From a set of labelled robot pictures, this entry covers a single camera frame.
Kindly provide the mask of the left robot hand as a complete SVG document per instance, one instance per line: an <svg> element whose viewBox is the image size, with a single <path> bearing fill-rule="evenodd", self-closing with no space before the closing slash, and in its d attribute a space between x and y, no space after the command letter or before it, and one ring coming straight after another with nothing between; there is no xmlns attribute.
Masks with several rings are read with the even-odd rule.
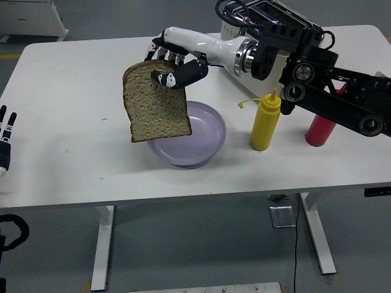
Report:
<svg viewBox="0 0 391 293"><path fill-rule="evenodd" d="M9 171L11 161L11 144L9 140L12 135L13 126L15 124L17 113L12 112L10 117L3 128L3 122L5 114L7 112L7 106L1 106L1 178Z"/></svg>

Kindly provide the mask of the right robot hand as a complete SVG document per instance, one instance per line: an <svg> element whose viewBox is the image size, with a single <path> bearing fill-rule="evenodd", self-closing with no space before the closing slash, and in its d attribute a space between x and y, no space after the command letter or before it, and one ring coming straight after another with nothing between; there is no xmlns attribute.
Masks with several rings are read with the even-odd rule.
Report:
<svg viewBox="0 0 391 293"><path fill-rule="evenodd" d="M224 67L239 76L243 72L244 49L249 42L247 37L222 40L201 32L169 27L152 40L145 60L156 57L174 63L176 67L170 73L154 70L151 77L168 88L183 89L205 78L209 66Z"/></svg>

